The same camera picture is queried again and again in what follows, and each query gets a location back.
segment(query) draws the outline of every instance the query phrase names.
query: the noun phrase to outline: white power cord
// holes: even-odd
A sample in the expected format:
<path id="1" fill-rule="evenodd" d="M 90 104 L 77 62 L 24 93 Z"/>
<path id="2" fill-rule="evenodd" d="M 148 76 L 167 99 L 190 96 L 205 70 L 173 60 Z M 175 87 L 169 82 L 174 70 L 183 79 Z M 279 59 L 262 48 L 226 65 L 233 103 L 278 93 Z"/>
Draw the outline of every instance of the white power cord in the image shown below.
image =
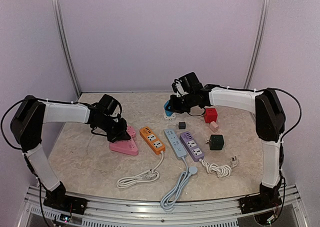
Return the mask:
<path id="1" fill-rule="evenodd" d="M 119 189 L 127 189 L 137 184 L 149 184 L 151 182 L 158 180 L 160 178 L 160 173 L 156 171 L 156 169 L 162 164 L 162 162 L 164 161 L 164 158 L 165 158 L 165 153 L 161 151 L 161 159 L 154 168 L 148 169 L 134 176 L 120 178 L 116 182 L 116 186 Z"/>
<path id="2" fill-rule="evenodd" d="M 216 175 L 218 176 L 218 178 L 229 177 L 231 175 L 232 169 L 234 167 L 236 167 L 239 163 L 236 156 L 231 158 L 230 165 L 224 164 L 224 165 L 219 166 L 215 163 L 210 164 L 201 158 L 199 159 L 199 161 L 201 162 L 203 167 L 205 167 L 206 172 L 208 174 L 216 172 Z"/>

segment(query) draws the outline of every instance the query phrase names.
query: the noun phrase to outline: white cable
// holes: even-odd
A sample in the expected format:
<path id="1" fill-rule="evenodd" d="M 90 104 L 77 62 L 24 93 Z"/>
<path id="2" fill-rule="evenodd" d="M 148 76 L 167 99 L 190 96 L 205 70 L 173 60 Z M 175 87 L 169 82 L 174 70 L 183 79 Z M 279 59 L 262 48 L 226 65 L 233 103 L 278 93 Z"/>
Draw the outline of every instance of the white cable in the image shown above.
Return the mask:
<path id="1" fill-rule="evenodd" d="M 197 167 L 191 166 L 188 168 L 188 164 L 184 157 L 182 160 L 185 164 L 185 171 L 180 174 L 178 181 L 176 182 L 173 189 L 171 189 L 160 201 L 160 205 L 164 210 L 170 210 L 174 207 L 176 201 L 179 199 L 182 190 L 188 184 L 189 179 L 192 175 L 195 175 L 198 171 Z"/>
<path id="2" fill-rule="evenodd" d="M 217 165 L 216 163 L 208 163 L 207 161 L 205 161 L 204 159 L 199 159 L 199 161 L 201 162 L 201 164 L 203 165 L 203 167 L 205 167 L 206 172 L 208 174 L 211 174 L 213 172 L 216 172 L 216 175 L 218 176 L 218 178 L 223 178 L 223 177 L 229 177 L 231 175 L 232 169 L 234 167 L 236 167 L 238 165 L 238 159 L 237 157 L 232 157 L 231 158 L 231 164 L 227 165 Z"/>
<path id="3" fill-rule="evenodd" d="M 160 173 L 156 171 L 156 169 L 162 164 L 164 158 L 165 153 L 161 151 L 161 159 L 154 168 L 148 169 L 134 176 L 120 178 L 116 182 L 116 186 L 119 189 L 126 189 L 137 184 L 149 184 L 158 180 L 160 178 Z"/>

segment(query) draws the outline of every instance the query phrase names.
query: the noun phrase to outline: purple power strip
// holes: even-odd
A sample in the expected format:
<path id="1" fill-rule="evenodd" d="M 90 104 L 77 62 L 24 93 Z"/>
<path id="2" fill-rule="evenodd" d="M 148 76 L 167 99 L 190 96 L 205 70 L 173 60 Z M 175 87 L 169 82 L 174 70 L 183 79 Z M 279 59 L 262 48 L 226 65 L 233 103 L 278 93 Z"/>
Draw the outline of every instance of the purple power strip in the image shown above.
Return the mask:
<path id="1" fill-rule="evenodd" d="M 192 137 L 189 131 L 183 132 L 180 134 L 180 140 L 186 151 L 190 154 L 194 162 L 198 162 L 199 159 L 204 159 L 205 154 L 199 148 L 197 142 Z"/>

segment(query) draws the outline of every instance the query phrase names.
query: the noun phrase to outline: black cube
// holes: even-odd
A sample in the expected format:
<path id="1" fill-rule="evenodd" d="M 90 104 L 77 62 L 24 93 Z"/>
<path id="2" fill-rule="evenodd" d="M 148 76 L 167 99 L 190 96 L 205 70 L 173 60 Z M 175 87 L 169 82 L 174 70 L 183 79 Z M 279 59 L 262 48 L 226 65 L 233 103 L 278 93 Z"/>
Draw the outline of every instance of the black cube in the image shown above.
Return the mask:
<path id="1" fill-rule="evenodd" d="M 212 134 L 209 139 L 209 146 L 211 151 L 220 151 L 225 145 L 222 134 Z"/>

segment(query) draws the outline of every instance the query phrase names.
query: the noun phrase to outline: pink plug adapter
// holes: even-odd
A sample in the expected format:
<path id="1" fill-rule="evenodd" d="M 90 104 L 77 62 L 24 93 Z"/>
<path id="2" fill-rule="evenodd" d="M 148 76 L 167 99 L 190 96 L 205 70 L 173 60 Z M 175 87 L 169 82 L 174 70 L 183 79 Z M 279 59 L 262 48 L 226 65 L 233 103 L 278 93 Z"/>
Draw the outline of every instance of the pink plug adapter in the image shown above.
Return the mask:
<path id="1" fill-rule="evenodd" d="M 136 131 L 132 126 L 126 128 L 126 131 L 131 136 L 130 140 L 120 140 L 109 144 L 112 151 L 119 152 L 126 155 L 136 156 L 138 154 L 138 147 L 136 145 Z"/>
<path id="2" fill-rule="evenodd" d="M 219 130 L 219 125 L 212 121 L 209 125 L 210 130 L 212 130 L 213 133 L 216 133 Z"/>

